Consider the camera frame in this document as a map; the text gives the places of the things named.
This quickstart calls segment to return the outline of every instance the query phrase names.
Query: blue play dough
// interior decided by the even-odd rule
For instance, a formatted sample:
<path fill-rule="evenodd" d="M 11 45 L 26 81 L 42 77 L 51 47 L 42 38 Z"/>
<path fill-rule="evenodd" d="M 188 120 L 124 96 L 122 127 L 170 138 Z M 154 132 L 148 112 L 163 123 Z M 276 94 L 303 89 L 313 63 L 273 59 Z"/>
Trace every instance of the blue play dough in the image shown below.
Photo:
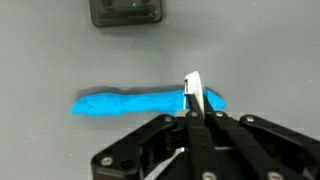
<path fill-rule="evenodd" d="M 205 96 L 215 110 L 224 110 L 226 103 L 210 90 Z M 121 95 L 113 93 L 94 94 L 80 98 L 72 108 L 72 114 L 90 116 L 116 116 L 130 112 L 159 111 L 176 114 L 183 110 L 184 91 Z"/>

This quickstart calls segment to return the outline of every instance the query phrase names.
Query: gray background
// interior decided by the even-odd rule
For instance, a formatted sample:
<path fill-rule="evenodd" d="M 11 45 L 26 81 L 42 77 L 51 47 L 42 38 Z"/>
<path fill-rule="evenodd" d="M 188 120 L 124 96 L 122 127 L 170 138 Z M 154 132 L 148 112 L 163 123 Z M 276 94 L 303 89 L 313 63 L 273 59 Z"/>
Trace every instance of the gray background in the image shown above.
<path fill-rule="evenodd" d="M 234 117 L 319 139 L 319 5 L 165 0 L 159 24 L 97 29 L 88 0 L 1 0 L 1 179 L 91 179 L 94 153 L 157 114 L 72 116 L 76 98 L 182 85 L 194 70 Z"/>

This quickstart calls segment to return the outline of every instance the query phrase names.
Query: gray table surface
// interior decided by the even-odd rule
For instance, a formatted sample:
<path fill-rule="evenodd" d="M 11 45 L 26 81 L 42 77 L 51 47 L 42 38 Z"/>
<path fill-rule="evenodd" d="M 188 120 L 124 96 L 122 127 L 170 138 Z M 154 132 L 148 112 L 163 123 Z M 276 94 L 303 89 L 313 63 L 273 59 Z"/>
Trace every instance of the gray table surface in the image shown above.
<path fill-rule="evenodd" d="M 72 116 L 80 95 L 203 84 L 319 139 L 320 1 L 164 1 L 159 24 L 97 29 L 88 0 L 1 0 L 1 179 L 87 180 L 89 160 L 157 113 Z"/>

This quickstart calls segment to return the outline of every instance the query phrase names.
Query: metal bolt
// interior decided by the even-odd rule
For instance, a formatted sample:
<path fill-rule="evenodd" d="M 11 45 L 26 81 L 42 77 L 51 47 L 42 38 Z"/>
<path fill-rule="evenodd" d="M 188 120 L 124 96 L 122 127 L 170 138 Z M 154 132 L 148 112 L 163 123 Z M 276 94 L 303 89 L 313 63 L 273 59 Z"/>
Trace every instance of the metal bolt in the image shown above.
<path fill-rule="evenodd" d="M 197 112 L 192 112 L 192 113 L 191 113 L 191 116 L 197 117 L 197 116 L 198 116 L 198 113 L 197 113 Z"/>
<path fill-rule="evenodd" d="M 268 178 L 269 178 L 269 180 L 284 180 L 282 175 L 277 172 L 269 172 Z"/>
<path fill-rule="evenodd" d="M 205 172 L 202 174 L 203 180 L 217 180 L 217 176 L 212 172 Z"/>
<path fill-rule="evenodd" d="M 113 159 L 111 157 L 105 157 L 101 160 L 102 166 L 110 166 L 113 162 Z"/>
<path fill-rule="evenodd" d="M 248 122 L 253 122 L 254 121 L 254 118 L 251 117 L 251 116 L 248 116 L 246 119 L 247 119 Z"/>
<path fill-rule="evenodd" d="M 218 117 L 222 117 L 222 116 L 223 116 L 223 113 L 220 112 L 220 111 L 217 111 L 217 112 L 216 112 L 216 115 L 217 115 Z"/>
<path fill-rule="evenodd" d="M 164 120 L 165 120 L 166 122 L 171 122 L 171 117 L 166 116 Z"/>

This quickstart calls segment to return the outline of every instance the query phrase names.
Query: black device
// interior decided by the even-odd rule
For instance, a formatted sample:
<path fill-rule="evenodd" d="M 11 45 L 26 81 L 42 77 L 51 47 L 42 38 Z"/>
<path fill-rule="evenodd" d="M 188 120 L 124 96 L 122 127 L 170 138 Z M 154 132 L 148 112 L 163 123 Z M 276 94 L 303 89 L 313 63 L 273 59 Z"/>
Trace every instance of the black device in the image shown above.
<path fill-rule="evenodd" d="M 239 121 L 194 95 L 181 117 L 160 115 L 95 155 L 94 180 L 143 179 L 184 148 L 157 180 L 320 180 L 320 142 L 254 115 Z"/>
<path fill-rule="evenodd" d="M 97 27 L 155 23 L 162 19 L 161 0 L 90 0 Z"/>

